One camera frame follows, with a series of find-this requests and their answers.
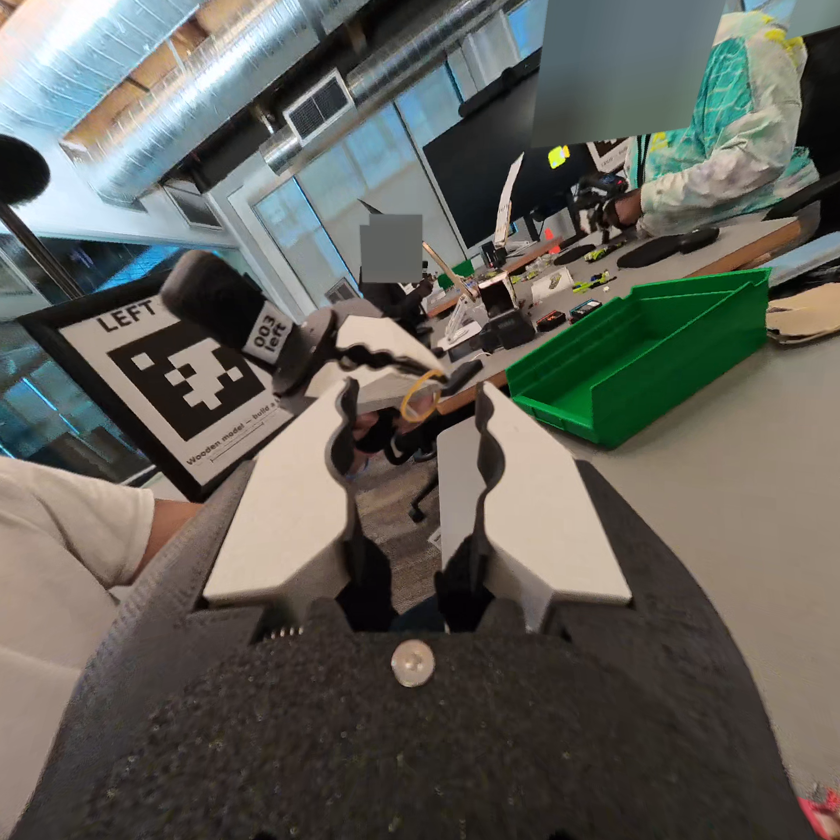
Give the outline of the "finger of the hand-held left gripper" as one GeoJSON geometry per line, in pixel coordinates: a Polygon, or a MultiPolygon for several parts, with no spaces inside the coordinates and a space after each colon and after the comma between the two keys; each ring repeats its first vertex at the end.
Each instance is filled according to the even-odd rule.
{"type": "Polygon", "coordinates": [[[349,316],[339,327],[333,381],[359,384],[447,384],[448,376],[434,353],[388,318],[349,316]]]}
{"type": "Polygon", "coordinates": [[[376,413],[400,408],[405,396],[424,397],[439,390],[440,382],[419,374],[358,373],[358,413],[376,413]]]}

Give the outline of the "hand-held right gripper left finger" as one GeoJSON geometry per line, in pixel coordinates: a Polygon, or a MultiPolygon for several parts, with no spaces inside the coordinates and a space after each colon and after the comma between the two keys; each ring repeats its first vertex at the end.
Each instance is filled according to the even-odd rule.
{"type": "Polygon", "coordinates": [[[255,460],[203,599],[212,608],[267,606],[300,626],[318,599],[339,599],[353,629],[394,619],[390,569],[369,555],[353,489],[358,382],[330,385],[255,460]]]}

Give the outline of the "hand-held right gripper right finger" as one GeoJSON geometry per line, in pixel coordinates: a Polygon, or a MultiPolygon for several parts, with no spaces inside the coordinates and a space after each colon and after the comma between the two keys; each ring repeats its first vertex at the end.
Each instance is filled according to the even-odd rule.
{"type": "Polygon", "coordinates": [[[627,609],[634,596],[572,453],[494,385],[476,394],[482,488],[471,530],[435,588],[448,626],[473,630],[490,602],[545,633],[562,605],[627,609]]]}

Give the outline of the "yellow rubber band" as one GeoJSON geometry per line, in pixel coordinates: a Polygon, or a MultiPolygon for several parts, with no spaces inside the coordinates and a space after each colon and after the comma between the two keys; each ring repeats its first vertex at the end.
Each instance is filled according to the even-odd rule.
{"type": "Polygon", "coordinates": [[[432,369],[419,375],[400,403],[400,416],[408,424],[421,424],[435,411],[440,400],[446,374],[432,369]]]}

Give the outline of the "person's left forearm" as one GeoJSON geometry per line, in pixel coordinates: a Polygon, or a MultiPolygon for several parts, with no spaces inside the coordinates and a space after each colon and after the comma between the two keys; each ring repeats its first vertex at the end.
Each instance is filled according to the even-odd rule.
{"type": "Polygon", "coordinates": [[[154,510],[142,555],[133,563],[128,573],[117,585],[133,585],[152,560],[190,523],[204,508],[201,503],[154,499],[154,510]]]}

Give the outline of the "wood-edged grey desk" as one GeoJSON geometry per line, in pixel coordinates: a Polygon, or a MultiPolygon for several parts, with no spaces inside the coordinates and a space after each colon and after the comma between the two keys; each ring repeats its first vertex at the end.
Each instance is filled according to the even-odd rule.
{"type": "MultiPolygon", "coordinates": [[[[624,248],[602,259],[597,264],[589,265],[584,259],[578,259],[568,265],[573,280],[587,282],[594,273],[608,270],[610,282],[588,292],[576,293],[571,287],[556,287],[546,290],[538,305],[532,306],[532,288],[542,282],[542,278],[522,281],[515,286],[526,304],[524,310],[533,322],[538,321],[552,311],[569,313],[584,301],[595,299],[606,303],[614,298],[624,297],[635,286],[653,284],[686,277],[703,277],[740,270],[748,264],[757,263],[759,258],[767,259],[767,254],[783,245],[788,245],[801,232],[801,225],[796,217],[776,220],[763,220],[762,215],[752,215],[732,220],[721,225],[717,239],[705,248],[699,248],[688,254],[675,254],[656,264],[644,268],[620,268],[616,262],[620,256],[633,253],[647,240],[633,241],[624,248]]],[[[500,349],[484,356],[484,365],[456,394],[442,398],[437,406],[440,415],[450,415],[471,404],[476,399],[480,382],[489,380],[501,387],[507,383],[507,368],[525,355],[537,349],[541,344],[560,334],[569,324],[563,323],[549,332],[538,332],[533,340],[512,350],[500,349]]]]}

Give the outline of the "black wheeled office chair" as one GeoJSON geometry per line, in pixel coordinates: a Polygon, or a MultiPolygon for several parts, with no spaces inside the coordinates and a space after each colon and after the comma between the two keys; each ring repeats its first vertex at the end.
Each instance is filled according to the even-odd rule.
{"type": "Polygon", "coordinates": [[[360,431],[354,433],[354,445],[366,459],[383,453],[392,466],[402,466],[408,461],[415,464],[436,461],[437,443],[432,429],[405,420],[394,407],[365,414],[357,423],[360,431]]]}

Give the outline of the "black box device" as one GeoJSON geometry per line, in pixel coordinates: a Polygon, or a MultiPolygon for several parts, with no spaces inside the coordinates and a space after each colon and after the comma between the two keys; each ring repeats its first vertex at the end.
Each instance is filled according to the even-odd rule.
{"type": "Polygon", "coordinates": [[[494,318],[479,333],[479,345],[483,352],[493,354],[498,350],[513,350],[536,337],[529,315],[521,309],[505,311],[494,318]]]}

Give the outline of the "green plastic bin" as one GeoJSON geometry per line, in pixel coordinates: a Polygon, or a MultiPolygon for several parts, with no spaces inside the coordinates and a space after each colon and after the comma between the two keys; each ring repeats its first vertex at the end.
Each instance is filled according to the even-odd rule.
{"type": "Polygon", "coordinates": [[[616,448],[767,340],[771,269],[635,286],[506,370],[543,424],[616,448]]]}

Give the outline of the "black monitor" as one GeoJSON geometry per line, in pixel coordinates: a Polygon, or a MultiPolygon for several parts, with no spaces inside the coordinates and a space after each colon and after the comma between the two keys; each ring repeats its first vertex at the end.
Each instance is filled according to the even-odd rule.
{"type": "Polygon", "coordinates": [[[482,245],[497,226],[497,207],[511,166],[522,158],[511,191],[511,221],[532,239],[542,225],[565,209],[581,178],[593,175],[595,161],[585,144],[569,147],[568,158],[550,162],[550,148],[532,147],[532,120],[538,77],[503,89],[492,98],[475,96],[462,106],[460,120],[423,147],[423,153],[465,245],[482,245]]]}

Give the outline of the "black round-topped stand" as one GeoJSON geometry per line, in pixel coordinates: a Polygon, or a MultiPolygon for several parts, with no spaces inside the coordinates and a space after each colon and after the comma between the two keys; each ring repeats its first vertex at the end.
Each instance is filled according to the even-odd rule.
{"type": "Polygon", "coordinates": [[[33,261],[71,300],[84,291],[15,211],[17,205],[33,202],[44,194],[50,169],[44,156],[33,146],[12,136],[1,136],[1,219],[10,234],[33,261]]]}

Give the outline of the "black oval pad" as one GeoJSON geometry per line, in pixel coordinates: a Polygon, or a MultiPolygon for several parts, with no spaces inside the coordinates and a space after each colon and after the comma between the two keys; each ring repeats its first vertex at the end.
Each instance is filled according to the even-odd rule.
{"type": "Polygon", "coordinates": [[[679,253],[684,235],[650,238],[622,253],[616,260],[620,270],[641,269],[652,266],[679,253]]]}

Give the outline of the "beige cloth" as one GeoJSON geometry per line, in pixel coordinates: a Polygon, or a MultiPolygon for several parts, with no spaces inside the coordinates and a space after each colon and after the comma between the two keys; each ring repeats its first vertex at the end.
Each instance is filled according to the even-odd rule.
{"type": "Polygon", "coordinates": [[[778,344],[811,343],[839,334],[839,284],[771,301],[765,322],[769,338],[778,344]]]}

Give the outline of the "light blue board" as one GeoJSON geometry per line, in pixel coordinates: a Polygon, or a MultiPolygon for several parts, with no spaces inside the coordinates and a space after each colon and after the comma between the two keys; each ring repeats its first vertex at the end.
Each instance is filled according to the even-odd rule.
{"type": "Polygon", "coordinates": [[[838,231],[793,248],[764,264],[769,274],[769,288],[773,289],[807,272],[834,263],[839,259],[838,231]]]}

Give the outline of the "silver air duct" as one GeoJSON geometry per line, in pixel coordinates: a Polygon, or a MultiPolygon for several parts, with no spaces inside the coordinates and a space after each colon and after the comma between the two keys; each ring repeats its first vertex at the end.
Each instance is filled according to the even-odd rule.
{"type": "Polygon", "coordinates": [[[65,135],[200,7],[28,1],[1,30],[1,131],[65,135]]]}
{"type": "Polygon", "coordinates": [[[364,5],[244,2],[120,113],[80,166],[87,183],[103,201],[130,205],[364,5]]]}
{"type": "Polygon", "coordinates": [[[539,49],[545,2],[438,2],[401,34],[365,58],[344,80],[353,107],[307,141],[290,128],[259,152],[278,176],[295,175],[347,134],[435,69],[449,63],[455,89],[465,99],[493,85],[532,50],[539,49]]]}

